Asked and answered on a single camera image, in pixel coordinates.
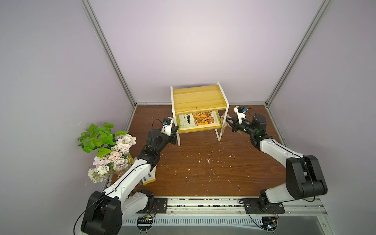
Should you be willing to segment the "white metal yellow wood bookshelf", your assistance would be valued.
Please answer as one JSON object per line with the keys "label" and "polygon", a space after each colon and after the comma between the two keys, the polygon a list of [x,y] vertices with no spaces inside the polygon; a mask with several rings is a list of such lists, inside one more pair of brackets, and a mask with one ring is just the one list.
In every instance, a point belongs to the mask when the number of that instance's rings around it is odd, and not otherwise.
{"label": "white metal yellow wood bookshelf", "polygon": [[[171,106],[177,131],[177,143],[180,146],[180,134],[214,130],[220,141],[225,129],[225,118],[229,111],[229,102],[219,82],[216,85],[174,89],[170,87]],[[211,115],[213,123],[199,125],[194,114]]]}

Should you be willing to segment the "beige striped cloth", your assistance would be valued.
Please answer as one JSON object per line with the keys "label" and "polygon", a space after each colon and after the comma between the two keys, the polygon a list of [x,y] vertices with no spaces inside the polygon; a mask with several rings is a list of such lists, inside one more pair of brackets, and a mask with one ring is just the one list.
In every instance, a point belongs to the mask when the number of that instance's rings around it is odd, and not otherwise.
{"label": "beige striped cloth", "polygon": [[225,116],[224,114],[221,115],[221,121],[222,121],[222,124],[223,124],[223,128],[221,130],[222,135],[224,135],[226,129],[230,128],[230,130],[232,130],[232,127],[230,126],[230,124],[225,120],[226,118],[231,118],[231,116],[228,115],[228,114],[227,114],[227,116]]}

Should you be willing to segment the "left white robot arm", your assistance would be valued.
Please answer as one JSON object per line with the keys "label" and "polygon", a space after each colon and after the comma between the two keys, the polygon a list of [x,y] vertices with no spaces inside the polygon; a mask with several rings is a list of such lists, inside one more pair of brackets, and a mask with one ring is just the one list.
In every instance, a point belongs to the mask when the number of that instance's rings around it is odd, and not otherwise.
{"label": "left white robot arm", "polygon": [[134,214],[153,206],[154,194],[148,190],[132,193],[138,183],[156,168],[160,152],[176,144],[178,126],[165,125],[148,133],[146,145],[130,169],[112,186],[93,192],[82,213],[80,230],[87,235],[117,235]]}

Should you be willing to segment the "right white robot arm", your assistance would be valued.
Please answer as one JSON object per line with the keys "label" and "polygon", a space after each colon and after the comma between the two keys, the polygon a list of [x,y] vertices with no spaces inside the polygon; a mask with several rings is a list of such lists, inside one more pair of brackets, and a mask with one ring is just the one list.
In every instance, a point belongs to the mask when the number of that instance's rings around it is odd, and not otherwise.
{"label": "right white robot arm", "polygon": [[256,149],[271,156],[286,169],[283,184],[261,191],[262,202],[277,204],[327,194],[328,187],[318,159],[293,151],[269,136],[263,115],[255,115],[251,121],[243,117],[227,117],[226,122],[233,132],[248,134]]}

